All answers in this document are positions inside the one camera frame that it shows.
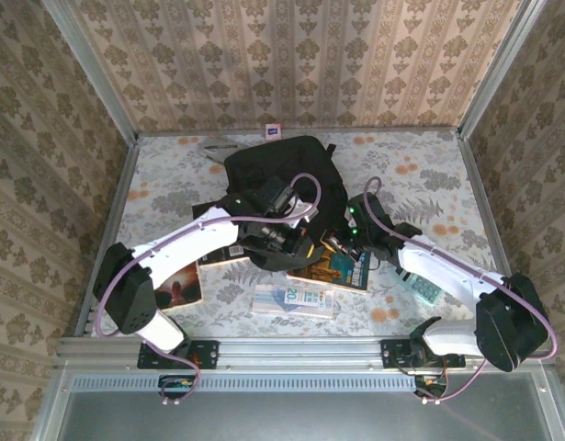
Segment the white plastic bracket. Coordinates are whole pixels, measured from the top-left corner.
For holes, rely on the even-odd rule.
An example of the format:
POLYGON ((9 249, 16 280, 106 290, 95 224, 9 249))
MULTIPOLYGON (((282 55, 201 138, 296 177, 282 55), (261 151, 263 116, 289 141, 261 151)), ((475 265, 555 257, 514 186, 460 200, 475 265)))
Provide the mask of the white plastic bracket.
POLYGON ((287 225, 292 229, 296 228, 301 221, 310 222, 318 214, 317 208, 314 208, 310 202, 302 201, 299 197, 293 197, 289 204, 290 209, 285 216, 293 218, 293 221, 287 221, 287 225))

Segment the grey metal panel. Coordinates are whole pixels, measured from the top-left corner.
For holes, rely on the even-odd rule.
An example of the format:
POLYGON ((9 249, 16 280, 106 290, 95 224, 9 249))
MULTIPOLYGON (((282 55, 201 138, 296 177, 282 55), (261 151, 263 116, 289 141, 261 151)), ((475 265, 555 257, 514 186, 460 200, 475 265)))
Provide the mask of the grey metal panel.
POLYGON ((166 404, 158 391, 72 392, 52 382, 30 441, 565 441, 557 377, 532 365, 482 373, 457 398, 413 392, 202 392, 166 404))

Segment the worn paperback raft cover book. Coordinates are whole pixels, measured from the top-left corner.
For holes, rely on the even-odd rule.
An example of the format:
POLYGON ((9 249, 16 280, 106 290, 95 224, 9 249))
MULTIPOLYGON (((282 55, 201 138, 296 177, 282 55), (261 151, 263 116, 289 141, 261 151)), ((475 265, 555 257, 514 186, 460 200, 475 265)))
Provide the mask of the worn paperback raft cover book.
POLYGON ((201 257, 198 259, 198 266, 201 268, 209 268, 212 266, 229 265, 246 261, 248 259, 249 256, 240 245, 232 244, 218 250, 214 250, 201 257))

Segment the teal and yellow cover book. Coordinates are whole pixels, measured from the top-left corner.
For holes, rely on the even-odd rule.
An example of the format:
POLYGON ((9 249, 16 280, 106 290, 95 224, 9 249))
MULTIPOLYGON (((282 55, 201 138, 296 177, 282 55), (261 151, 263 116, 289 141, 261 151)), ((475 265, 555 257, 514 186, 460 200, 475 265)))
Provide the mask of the teal and yellow cover book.
POLYGON ((353 260, 350 255, 332 253, 326 249, 318 262, 302 269, 288 271, 287 278, 357 293, 366 293, 369 264, 370 252, 364 252, 356 260, 353 260))

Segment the aluminium table front rail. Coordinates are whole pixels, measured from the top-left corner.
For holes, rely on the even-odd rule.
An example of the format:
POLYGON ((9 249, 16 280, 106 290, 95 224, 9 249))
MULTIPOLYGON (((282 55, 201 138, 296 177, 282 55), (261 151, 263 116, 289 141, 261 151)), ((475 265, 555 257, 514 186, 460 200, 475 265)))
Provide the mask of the aluminium table front rail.
MULTIPOLYGON (((209 354, 224 371, 376 371, 392 358, 372 337, 221 338, 209 354)), ((57 356, 63 362, 103 369, 135 368, 141 341, 136 337, 63 338, 57 356)))

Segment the grey marker pen box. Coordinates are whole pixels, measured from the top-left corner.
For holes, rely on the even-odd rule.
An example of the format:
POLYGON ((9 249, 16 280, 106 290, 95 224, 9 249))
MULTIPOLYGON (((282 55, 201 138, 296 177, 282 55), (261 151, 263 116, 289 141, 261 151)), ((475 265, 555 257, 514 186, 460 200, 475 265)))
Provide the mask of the grey marker pen box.
POLYGON ((217 134, 206 136, 198 144, 198 152, 217 164, 224 164, 229 156, 239 150, 240 146, 236 141, 217 134))

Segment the Three Days to See book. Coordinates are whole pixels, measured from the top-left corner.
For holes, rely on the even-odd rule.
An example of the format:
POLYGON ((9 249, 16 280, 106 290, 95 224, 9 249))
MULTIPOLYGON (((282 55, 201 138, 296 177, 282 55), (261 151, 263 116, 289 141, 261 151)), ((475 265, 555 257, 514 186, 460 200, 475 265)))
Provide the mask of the Three Days to See book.
POLYGON ((202 291, 197 264, 190 264, 175 272, 154 291, 154 295, 161 311, 199 304, 202 291))

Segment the black fabric backpack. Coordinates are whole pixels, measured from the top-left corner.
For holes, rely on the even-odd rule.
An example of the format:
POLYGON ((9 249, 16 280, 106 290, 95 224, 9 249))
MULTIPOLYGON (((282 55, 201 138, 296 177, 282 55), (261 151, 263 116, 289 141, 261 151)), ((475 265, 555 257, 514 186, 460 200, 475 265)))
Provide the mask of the black fabric backpack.
MULTIPOLYGON (((318 214, 310 222, 301 221, 299 224, 305 228, 311 245, 315 245, 311 258, 252 251, 248 245, 241 244, 238 230, 236 243, 247 251, 250 260, 259 268, 278 272, 312 265, 321 259, 325 251, 321 242, 324 234, 346 225, 347 194, 332 160, 333 151, 333 147, 325 148, 317 138, 302 135, 249 147, 224 161, 228 178, 227 195, 214 204, 233 217, 242 217, 235 215, 237 209, 234 204, 244 190, 257 189, 272 176, 290 185, 302 201, 310 202, 318 209, 318 214)), ((256 217, 242 218, 236 223, 239 229, 243 221, 258 221, 256 217)), ((265 222, 271 223, 284 221, 293 221, 293 218, 265 219, 265 222)))

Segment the floral patterned table cover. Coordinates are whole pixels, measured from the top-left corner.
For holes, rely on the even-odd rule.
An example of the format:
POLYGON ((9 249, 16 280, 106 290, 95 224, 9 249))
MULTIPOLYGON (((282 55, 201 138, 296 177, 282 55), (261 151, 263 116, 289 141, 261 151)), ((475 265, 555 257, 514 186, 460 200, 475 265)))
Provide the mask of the floral patterned table cover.
MULTIPOLYGON (((476 266, 496 267, 480 215, 480 180, 469 174, 454 131, 322 132, 319 140, 334 146, 333 162, 349 196, 378 176, 379 200, 394 222, 409 222, 476 266)), ((135 246, 162 237, 188 224, 195 205, 224 195, 226 172, 201 152, 202 142, 199 135, 139 140, 138 161, 118 213, 119 242, 135 246)), ((255 287, 282 285, 287 277, 248 261, 202 269, 202 301, 171 316, 194 337, 220 338, 407 334, 433 316, 472 315, 448 294, 432 306, 419 300, 389 264, 371 268, 366 293, 335 293, 330 320, 255 313, 255 287)))

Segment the aluminium table side rail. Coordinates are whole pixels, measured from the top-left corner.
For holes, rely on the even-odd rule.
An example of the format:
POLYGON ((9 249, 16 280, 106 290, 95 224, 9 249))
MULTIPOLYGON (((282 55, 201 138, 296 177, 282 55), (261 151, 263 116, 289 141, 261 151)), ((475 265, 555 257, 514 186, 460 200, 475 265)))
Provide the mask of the aluminium table side rail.
POLYGON ((512 274, 512 268, 506 256, 487 193, 481 180, 479 167, 477 166, 469 141, 464 139, 458 132, 455 132, 455 134, 457 135, 458 147, 478 205, 484 231, 491 247, 494 264, 499 273, 510 276, 512 274))
POLYGON ((96 277, 104 259, 106 250, 117 239, 119 225, 128 198, 128 193, 130 191, 131 181, 135 173, 140 148, 141 146, 139 142, 139 136, 136 135, 135 141, 129 146, 127 155, 125 157, 125 163, 122 167, 116 191, 109 208, 105 229, 103 231, 101 242, 98 247, 96 259, 91 271, 91 275, 88 279, 85 290, 85 297, 75 320, 75 324, 73 324, 70 328, 69 335, 71 337, 82 337, 85 334, 90 312, 97 306, 97 299, 94 295, 96 277))

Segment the clear pack with 20 label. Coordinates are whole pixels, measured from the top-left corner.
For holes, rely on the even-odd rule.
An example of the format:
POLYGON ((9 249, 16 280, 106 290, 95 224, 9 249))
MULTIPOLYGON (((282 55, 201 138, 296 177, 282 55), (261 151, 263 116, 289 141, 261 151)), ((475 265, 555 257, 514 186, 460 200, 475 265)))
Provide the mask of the clear pack with 20 label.
POLYGON ((332 291, 258 285, 254 290, 252 313, 331 320, 333 300, 332 291))

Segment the teal and white calculator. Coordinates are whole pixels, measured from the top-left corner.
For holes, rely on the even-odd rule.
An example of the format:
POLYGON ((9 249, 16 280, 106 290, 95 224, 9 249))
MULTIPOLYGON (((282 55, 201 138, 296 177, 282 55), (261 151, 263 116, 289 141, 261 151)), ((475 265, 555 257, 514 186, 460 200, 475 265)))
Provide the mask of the teal and white calculator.
POLYGON ((445 292, 429 280, 414 273, 396 268, 393 272, 398 283, 407 288, 418 300, 428 306, 435 306, 445 292))

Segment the aluminium frame post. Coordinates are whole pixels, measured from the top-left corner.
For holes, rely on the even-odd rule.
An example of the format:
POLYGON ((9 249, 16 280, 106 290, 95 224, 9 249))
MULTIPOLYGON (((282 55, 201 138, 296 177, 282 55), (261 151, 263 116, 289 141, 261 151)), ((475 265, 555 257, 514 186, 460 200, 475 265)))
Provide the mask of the aluminium frame post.
POLYGON ((480 118, 510 71, 518 52, 524 45, 531 29, 537 22, 548 0, 521 0, 517 12, 509 25, 492 62, 486 70, 474 97, 458 124, 458 134, 466 141, 475 130, 480 118))
POLYGON ((95 54, 94 47, 80 25, 77 15, 72 10, 69 0, 41 1, 130 150, 137 143, 138 132, 130 121, 116 88, 106 74, 99 57, 95 54))

